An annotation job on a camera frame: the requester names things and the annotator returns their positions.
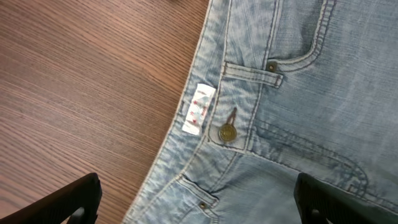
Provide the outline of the light blue denim shorts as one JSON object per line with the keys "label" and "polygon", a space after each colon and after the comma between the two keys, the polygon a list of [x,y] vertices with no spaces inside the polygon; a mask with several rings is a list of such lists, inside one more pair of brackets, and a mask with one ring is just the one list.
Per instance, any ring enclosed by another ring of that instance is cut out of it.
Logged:
{"label": "light blue denim shorts", "polygon": [[299,223],[301,173],[397,222],[397,2],[211,0],[124,223]]}

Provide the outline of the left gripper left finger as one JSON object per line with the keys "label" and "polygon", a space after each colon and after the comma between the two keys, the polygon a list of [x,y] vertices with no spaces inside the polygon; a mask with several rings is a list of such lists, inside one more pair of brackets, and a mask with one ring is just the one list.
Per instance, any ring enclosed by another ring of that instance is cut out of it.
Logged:
{"label": "left gripper left finger", "polygon": [[89,173],[29,206],[1,219],[1,223],[94,224],[102,197],[99,177]]}

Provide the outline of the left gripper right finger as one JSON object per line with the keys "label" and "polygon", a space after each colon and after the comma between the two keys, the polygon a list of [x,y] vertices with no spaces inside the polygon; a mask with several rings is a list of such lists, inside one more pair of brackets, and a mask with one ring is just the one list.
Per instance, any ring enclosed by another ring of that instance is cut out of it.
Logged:
{"label": "left gripper right finger", "polygon": [[397,224],[397,215],[300,173],[294,199],[302,224]]}

